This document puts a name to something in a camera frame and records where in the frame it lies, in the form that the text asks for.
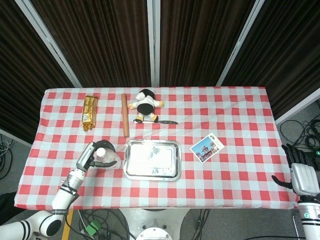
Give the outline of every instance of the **wooden rolling pin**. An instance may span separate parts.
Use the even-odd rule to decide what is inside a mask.
[[[121,94],[121,102],[122,102],[123,136],[125,138],[128,138],[130,134],[129,134],[127,95],[125,93]]]

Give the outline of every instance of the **yellow tape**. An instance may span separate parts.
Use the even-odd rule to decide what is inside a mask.
[[[68,223],[70,224],[70,226],[71,226],[73,214],[74,214],[74,211],[72,209],[70,209],[69,214],[66,216],[66,219],[68,220]],[[61,240],[68,240],[69,239],[69,232],[70,232],[70,227],[68,227],[67,223],[65,222]]]

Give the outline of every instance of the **gingham tablecloth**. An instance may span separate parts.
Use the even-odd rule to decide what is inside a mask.
[[[86,145],[110,141],[122,161],[130,139],[173,140],[181,144],[179,180],[130,180],[123,169],[90,168],[71,208],[275,208],[296,206],[296,195],[276,185],[271,175],[290,180],[289,168],[263,87],[149,88],[164,107],[156,108],[159,123],[134,124],[123,137],[121,94],[134,102],[142,88],[58,88],[45,91],[40,123],[21,176],[15,205],[51,210],[62,180],[76,167]],[[84,98],[99,98],[96,127],[85,132]],[[190,147],[213,132],[225,147],[201,163]]]

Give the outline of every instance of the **white frame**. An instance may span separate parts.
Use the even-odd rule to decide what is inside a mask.
[[[228,59],[228,61],[226,62],[226,65],[224,66],[224,69],[218,79],[218,82],[216,83],[216,86],[219,87],[222,85],[222,83],[224,82],[232,64],[234,63],[241,47],[242,47],[242,44],[244,43],[252,25],[254,24],[263,4],[265,3],[265,0],[255,0],[255,3],[251,9],[251,12],[243,26],[243,29],[240,33],[240,36],[238,38],[238,40],[236,41],[236,44],[232,50],[232,53]]]
[[[283,114],[277,120],[275,120],[275,124],[278,125],[278,124],[282,123],[284,120],[286,120],[290,116],[294,115],[295,113],[301,111],[302,109],[304,109],[308,105],[312,104],[318,98],[320,98],[320,88],[315,90],[313,93],[311,93],[305,99],[303,99],[301,102],[299,102],[297,105],[295,105],[289,111],[287,111],[285,114]]]
[[[151,86],[160,85],[160,0],[146,0],[148,32],[149,32],[149,52],[150,52],[150,74]]]
[[[15,140],[15,141],[23,144],[23,145],[26,145],[26,146],[29,147],[29,148],[31,148],[31,146],[32,146],[32,144],[30,144],[30,143],[28,143],[28,142],[26,142],[26,141],[24,141],[24,140],[22,140],[22,139],[20,139],[20,138],[18,138],[18,137],[14,136],[14,135],[12,135],[12,134],[10,134],[10,133],[8,133],[8,132],[6,132],[5,130],[0,129],[0,134],[5,135],[5,136],[7,136],[8,138],[11,138],[11,139],[13,139],[13,140]]]
[[[65,75],[69,78],[73,86],[75,88],[82,88],[80,81],[76,77],[64,54],[60,50],[54,38],[51,36],[49,30],[47,29],[46,25],[42,21],[41,17],[37,13],[30,0],[15,0],[15,2],[24,13],[28,21],[31,23],[35,31],[38,33],[39,37],[48,48],[54,59],[57,61],[59,66],[62,68]]]

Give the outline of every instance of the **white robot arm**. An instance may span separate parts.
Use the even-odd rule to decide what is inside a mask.
[[[52,212],[39,211],[26,220],[0,226],[3,240],[44,240],[56,234],[62,219],[68,214],[70,205],[78,198],[77,191],[84,181],[85,173],[90,166],[111,167],[117,161],[102,163],[94,161],[94,152],[98,148],[109,148],[114,152],[114,146],[106,141],[91,142],[76,162],[76,169],[72,170],[52,201]]]
[[[307,165],[306,154],[287,144],[282,145],[289,164],[291,182],[272,179],[278,185],[292,189],[299,197],[298,207],[302,226],[307,240],[320,240],[320,189],[316,171]]]

